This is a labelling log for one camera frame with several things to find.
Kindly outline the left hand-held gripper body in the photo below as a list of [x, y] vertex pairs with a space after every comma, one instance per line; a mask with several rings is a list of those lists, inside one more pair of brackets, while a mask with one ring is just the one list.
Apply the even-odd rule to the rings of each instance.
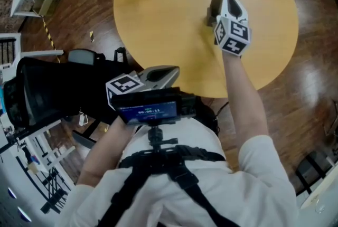
[[132, 71], [106, 83], [108, 105], [115, 110], [112, 99], [118, 95], [170, 88], [180, 75], [180, 68], [173, 65], [149, 67], [140, 73]]

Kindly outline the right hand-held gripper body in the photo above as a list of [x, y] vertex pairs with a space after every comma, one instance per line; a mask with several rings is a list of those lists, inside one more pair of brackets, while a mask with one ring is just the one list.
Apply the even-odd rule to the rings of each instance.
[[239, 0], [221, 0], [214, 36], [223, 51], [241, 57], [251, 44], [249, 15]]

